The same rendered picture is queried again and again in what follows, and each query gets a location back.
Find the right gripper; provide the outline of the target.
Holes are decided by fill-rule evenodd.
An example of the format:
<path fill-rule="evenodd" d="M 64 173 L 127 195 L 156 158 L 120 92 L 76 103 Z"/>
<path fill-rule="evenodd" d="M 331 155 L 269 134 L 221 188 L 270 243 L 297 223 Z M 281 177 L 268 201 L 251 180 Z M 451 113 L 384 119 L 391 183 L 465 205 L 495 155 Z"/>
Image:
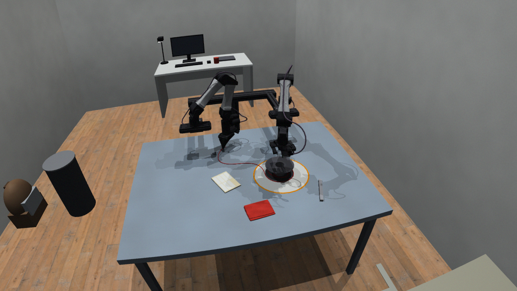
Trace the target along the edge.
<path fill-rule="evenodd" d="M 228 143 L 228 141 L 234 136 L 235 134 L 233 134 L 233 132 L 230 131 L 230 127 L 229 128 L 222 128 L 222 133 L 218 135 L 218 138 L 219 138 L 219 141 L 221 143 L 221 146 L 222 146 L 222 149 L 225 148 L 226 144 Z"/>

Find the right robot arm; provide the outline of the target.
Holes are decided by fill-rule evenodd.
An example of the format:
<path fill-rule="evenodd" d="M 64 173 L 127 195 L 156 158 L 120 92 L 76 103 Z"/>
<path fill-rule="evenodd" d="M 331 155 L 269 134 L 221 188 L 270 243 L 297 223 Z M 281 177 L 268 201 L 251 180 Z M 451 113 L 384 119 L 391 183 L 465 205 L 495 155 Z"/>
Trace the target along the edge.
<path fill-rule="evenodd" d="M 222 128 L 226 129 L 231 125 L 232 127 L 230 127 L 230 131 L 233 132 L 233 134 L 239 134 L 240 131 L 238 128 L 236 128 L 236 124 L 240 123 L 240 116 L 238 114 L 231 115 L 231 101 L 233 98 L 235 85 L 238 85 L 238 81 L 225 73 L 218 74 L 208 90 L 206 90 L 201 96 L 201 98 L 199 98 L 197 101 L 194 101 L 192 105 L 190 105 L 189 123 L 180 124 L 180 131 L 210 127 L 210 121 L 199 122 L 199 115 L 202 114 L 206 104 L 215 95 L 215 93 L 222 88 L 223 85 L 225 86 L 225 93 L 221 107 L 219 109 L 219 114 L 222 118 L 221 126 Z"/>

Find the red cloth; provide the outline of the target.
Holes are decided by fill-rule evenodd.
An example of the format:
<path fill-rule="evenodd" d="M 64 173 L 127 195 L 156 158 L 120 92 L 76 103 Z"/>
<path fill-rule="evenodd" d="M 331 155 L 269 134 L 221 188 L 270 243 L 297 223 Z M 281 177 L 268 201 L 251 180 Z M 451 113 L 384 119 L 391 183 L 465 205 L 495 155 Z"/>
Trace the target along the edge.
<path fill-rule="evenodd" d="M 269 217 L 275 214 L 273 207 L 270 205 L 268 200 L 257 201 L 255 203 L 244 206 L 244 210 L 250 221 Z"/>

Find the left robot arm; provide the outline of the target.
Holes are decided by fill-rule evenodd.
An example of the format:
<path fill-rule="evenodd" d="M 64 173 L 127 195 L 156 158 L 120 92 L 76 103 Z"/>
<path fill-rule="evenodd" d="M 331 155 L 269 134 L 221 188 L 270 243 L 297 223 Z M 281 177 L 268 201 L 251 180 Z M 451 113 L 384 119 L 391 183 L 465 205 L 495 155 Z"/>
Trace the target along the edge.
<path fill-rule="evenodd" d="M 286 80 L 284 77 L 286 76 Z M 288 127 L 291 127 L 292 116 L 290 114 L 299 114 L 299 111 L 296 108 L 289 108 L 289 104 L 292 102 L 292 97 L 290 97 L 289 89 L 294 81 L 293 74 L 277 74 L 277 84 L 280 85 L 280 96 L 278 98 L 278 110 L 270 110 L 269 113 L 271 116 L 277 116 L 276 118 L 276 126 L 278 127 L 278 135 L 277 141 L 279 144 L 286 144 L 288 142 Z M 286 117 L 284 117 L 283 112 Z M 287 120 L 287 119 L 288 120 Z M 279 148 L 283 157 L 290 157 L 290 154 L 295 153 L 294 150 L 291 150 L 291 147 L 281 147 Z"/>

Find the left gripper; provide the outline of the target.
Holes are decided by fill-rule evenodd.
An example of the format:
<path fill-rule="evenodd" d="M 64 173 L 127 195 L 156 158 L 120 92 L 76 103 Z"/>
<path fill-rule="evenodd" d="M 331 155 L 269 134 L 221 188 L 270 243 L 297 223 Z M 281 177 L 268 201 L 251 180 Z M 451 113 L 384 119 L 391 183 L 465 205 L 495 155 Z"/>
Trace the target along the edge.
<path fill-rule="evenodd" d="M 288 141 L 287 144 L 279 144 L 277 140 L 273 141 L 273 142 L 270 142 L 270 147 L 272 148 L 273 150 L 273 154 L 277 154 L 277 150 L 275 147 L 278 147 L 278 150 L 280 150 L 279 148 L 281 147 L 291 147 L 291 150 L 294 150 L 296 151 L 296 147 L 295 147 L 295 144 L 292 144 L 291 140 Z"/>

